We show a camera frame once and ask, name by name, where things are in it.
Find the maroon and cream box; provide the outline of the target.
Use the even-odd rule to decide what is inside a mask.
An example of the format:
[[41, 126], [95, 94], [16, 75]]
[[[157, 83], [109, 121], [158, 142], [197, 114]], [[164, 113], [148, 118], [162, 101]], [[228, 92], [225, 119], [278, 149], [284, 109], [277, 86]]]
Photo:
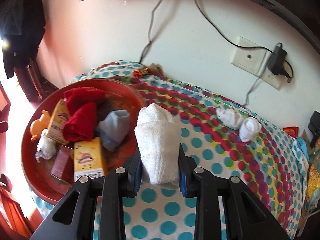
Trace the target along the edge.
[[67, 184], [74, 183], [74, 160], [72, 148], [67, 146], [60, 147], [50, 175]]

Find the yellow cartoon medicine box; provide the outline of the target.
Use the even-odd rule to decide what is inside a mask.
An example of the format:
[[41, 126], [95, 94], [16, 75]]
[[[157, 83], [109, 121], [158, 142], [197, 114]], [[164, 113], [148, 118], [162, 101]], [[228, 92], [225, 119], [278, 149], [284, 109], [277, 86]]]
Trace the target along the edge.
[[103, 157], [103, 148], [99, 137], [91, 141], [74, 143], [73, 149], [74, 181], [81, 176], [91, 179], [107, 175], [107, 163]]

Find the white sock ball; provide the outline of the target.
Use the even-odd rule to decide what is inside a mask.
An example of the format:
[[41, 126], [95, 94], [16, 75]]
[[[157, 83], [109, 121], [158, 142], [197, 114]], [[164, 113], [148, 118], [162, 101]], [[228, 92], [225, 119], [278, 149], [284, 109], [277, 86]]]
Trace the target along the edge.
[[253, 140], [261, 130], [261, 123], [253, 117], [248, 117], [241, 124], [239, 129], [239, 137], [242, 142]]

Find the red sock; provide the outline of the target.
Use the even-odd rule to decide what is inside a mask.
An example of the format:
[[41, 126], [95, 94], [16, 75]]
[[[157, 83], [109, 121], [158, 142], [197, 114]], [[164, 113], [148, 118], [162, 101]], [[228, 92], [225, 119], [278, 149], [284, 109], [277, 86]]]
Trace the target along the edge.
[[81, 106], [65, 123], [63, 138], [69, 142], [91, 141], [97, 126], [97, 105], [89, 102]]
[[70, 115], [89, 102], [100, 102], [105, 92], [94, 87], [76, 87], [64, 92], [66, 106]]

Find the white sock pair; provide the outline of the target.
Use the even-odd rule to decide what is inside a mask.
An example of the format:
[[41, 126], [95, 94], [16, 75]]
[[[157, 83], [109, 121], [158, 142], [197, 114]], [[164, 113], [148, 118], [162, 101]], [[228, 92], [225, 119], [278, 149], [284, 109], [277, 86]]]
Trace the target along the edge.
[[216, 109], [217, 118], [227, 127], [237, 130], [244, 122], [244, 117], [233, 109]]

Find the white towel sock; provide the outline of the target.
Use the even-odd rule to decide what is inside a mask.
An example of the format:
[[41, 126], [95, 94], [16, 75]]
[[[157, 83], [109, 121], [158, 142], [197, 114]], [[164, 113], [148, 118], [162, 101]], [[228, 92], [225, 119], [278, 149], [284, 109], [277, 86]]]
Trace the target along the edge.
[[139, 111], [135, 136], [142, 161], [142, 180], [165, 189], [177, 189], [180, 126], [156, 103]]

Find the polka dot bed sheet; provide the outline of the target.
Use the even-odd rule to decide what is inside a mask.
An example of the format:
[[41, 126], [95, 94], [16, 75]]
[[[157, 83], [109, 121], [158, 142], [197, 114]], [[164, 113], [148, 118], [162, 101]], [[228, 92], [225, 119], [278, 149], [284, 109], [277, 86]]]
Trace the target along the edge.
[[[181, 128], [181, 144], [197, 165], [218, 177], [238, 176], [260, 198], [272, 215], [294, 238], [302, 213], [307, 171], [293, 153], [295, 138], [264, 118], [260, 133], [250, 142], [224, 126], [216, 109], [233, 109], [244, 117], [249, 109], [214, 94], [165, 76], [133, 76], [140, 65], [116, 61], [78, 75], [74, 81], [113, 78], [130, 84], [146, 103], [167, 109]], [[196, 199], [184, 199], [178, 190], [143, 184], [136, 198], [124, 199], [128, 239], [192, 239]]]

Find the blue white patterned cloth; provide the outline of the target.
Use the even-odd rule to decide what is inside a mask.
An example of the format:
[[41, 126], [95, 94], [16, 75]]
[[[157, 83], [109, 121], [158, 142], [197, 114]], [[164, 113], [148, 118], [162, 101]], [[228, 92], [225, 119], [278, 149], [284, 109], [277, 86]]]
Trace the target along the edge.
[[295, 158], [301, 165], [301, 171], [308, 171], [309, 169], [309, 155], [307, 151], [307, 145], [302, 138], [296, 138], [293, 142], [293, 153]]

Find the blue grey sock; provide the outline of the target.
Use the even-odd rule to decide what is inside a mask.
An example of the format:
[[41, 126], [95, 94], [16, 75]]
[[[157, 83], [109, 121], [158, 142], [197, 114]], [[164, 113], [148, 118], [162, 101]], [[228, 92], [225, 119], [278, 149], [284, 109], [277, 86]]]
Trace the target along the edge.
[[122, 143], [129, 129], [130, 114], [125, 109], [110, 112], [96, 127], [103, 147], [111, 152]]

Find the orange toy duck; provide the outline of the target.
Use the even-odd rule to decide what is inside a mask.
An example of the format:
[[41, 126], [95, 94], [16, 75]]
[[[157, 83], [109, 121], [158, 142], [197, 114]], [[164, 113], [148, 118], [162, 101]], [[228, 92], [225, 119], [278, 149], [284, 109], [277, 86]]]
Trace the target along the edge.
[[41, 133], [49, 126], [51, 116], [48, 111], [42, 111], [39, 119], [34, 120], [30, 125], [31, 141], [35, 141], [41, 137]]

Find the black clamp stand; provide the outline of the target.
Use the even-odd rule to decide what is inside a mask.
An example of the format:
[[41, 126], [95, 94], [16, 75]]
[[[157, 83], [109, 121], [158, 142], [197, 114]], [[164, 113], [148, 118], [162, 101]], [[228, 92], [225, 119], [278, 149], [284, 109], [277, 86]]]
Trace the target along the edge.
[[308, 129], [311, 131], [314, 137], [319, 138], [320, 133], [320, 113], [318, 111], [314, 111], [310, 122], [308, 124]]

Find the round red tray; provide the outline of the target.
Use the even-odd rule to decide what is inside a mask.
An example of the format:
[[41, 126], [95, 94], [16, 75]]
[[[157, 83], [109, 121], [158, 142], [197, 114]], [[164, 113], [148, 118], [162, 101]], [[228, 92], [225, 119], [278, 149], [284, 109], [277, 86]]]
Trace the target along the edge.
[[71, 185], [54, 178], [50, 171], [54, 158], [36, 161], [37, 141], [31, 141], [31, 123], [40, 118], [42, 111], [53, 112], [64, 92], [73, 88], [95, 87], [104, 90], [111, 106], [110, 109], [126, 109], [130, 113], [130, 130], [121, 145], [114, 151], [104, 150], [106, 168], [109, 171], [123, 165], [125, 158], [132, 156], [137, 148], [134, 129], [141, 108], [146, 106], [142, 95], [132, 86], [115, 79], [87, 79], [63, 87], [48, 96], [35, 110], [26, 126], [21, 145], [21, 164], [29, 187], [45, 202], [55, 205], [71, 188]]

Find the red candy wrapper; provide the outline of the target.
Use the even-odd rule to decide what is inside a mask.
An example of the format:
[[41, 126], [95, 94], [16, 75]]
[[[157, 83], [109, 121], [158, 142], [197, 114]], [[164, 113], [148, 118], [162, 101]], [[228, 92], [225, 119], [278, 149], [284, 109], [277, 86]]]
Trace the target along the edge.
[[141, 79], [144, 76], [152, 75], [153, 72], [149, 67], [136, 69], [133, 71], [133, 76], [137, 79]]

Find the dark hanging clothes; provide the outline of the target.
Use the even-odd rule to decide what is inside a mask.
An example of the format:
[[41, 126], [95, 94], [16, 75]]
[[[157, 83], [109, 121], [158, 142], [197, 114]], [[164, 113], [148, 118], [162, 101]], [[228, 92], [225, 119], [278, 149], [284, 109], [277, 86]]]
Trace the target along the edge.
[[1, 38], [8, 44], [2, 49], [7, 78], [14, 76], [15, 68], [36, 59], [45, 26], [42, 0], [1, 0]]

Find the white wall socket plate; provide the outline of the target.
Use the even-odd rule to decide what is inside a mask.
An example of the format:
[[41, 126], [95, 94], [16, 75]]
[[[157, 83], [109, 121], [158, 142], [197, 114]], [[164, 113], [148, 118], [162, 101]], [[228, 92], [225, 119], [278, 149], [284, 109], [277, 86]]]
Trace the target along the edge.
[[[270, 55], [271, 53], [266, 49], [243, 49], [236, 47], [231, 57], [231, 64], [254, 76], [259, 76], [264, 70]], [[283, 76], [273, 75], [268, 68], [265, 69], [261, 79], [277, 90], [280, 90], [284, 81]]]

